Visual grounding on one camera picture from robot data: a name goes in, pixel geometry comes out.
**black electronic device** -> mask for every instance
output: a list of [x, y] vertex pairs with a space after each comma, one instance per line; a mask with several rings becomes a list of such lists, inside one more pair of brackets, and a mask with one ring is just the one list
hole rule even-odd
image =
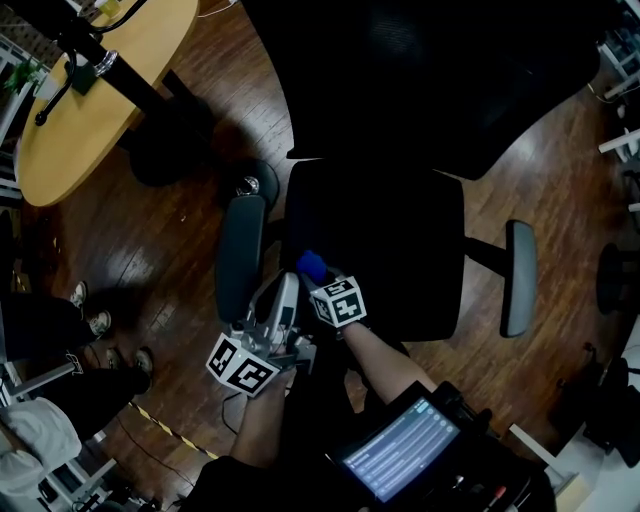
[[476, 437], [449, 409], [416, 382], [374, 429], [327, 456], [374, 508], [422, 508], [457, 490], [459, 461]]

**white shirt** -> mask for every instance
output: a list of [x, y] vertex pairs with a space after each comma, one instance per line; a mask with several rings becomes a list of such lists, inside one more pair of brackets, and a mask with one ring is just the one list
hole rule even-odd
[[38, 484], [44, 477], [82, 449], [69, 418], [45, 398], [2, 408], [0, 420], [35, 455], [15, 451], [0, 433], [0, 492], [8, 496], [39, 497]]

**yellow and black tape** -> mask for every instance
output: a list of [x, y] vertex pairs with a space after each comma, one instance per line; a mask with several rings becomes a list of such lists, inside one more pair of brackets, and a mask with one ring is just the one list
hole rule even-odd
[[186, 437], [181, 436], [177, 432], [174, 432], [173, 430], [171, 430], [164, 423], [162, 423], [161, 421], [159, 421], [156, 418], [154, 418], [153, 416], [151, 416], [151, 414], [149, 414], [147, 411], [145, 411], [139, 405], [134, 404], [133, 402], [129, 402], [129, 405], [131, 407], [133, 407], [136, 411], [138, 411], [144, 418], [146, 418], [149, 421], [151, 421], [151, 422], [155, 423], [156, 425], [158, 425], [162, 430], [164, 430], [170, 436], [175, 437], [176, 439], [179, 439], [184, 444], [186, 444], [189, 448], [192, 448], [192, 449], [194, 449], [194, 450], [196, 450], [196, 451], [198, 451], [200, 453], [204, 453], [210, 459], [216, 460], [218, 458], [218, 456], [215, 453], [211, 453], [209, 450], [205, 450], [204, 448], [201, 448], [197, 444], [189, 441]]

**chair backrest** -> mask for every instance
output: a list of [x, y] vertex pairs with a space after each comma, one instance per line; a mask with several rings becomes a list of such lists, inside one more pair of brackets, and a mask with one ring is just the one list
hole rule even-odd
[[592, 2], [243, 5], [285, 92], [290, 158], [402, 153], [476, 179], [599, 66]]

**chair seat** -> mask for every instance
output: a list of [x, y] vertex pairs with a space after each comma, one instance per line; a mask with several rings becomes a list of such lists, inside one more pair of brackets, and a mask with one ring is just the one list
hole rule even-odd
[[456, 179], [415, 164], [313, 160], [291, 173], [282, 266], [305, 250], [353, 275], [385, 341], [453, 335], [464, 270], [464, 199]]

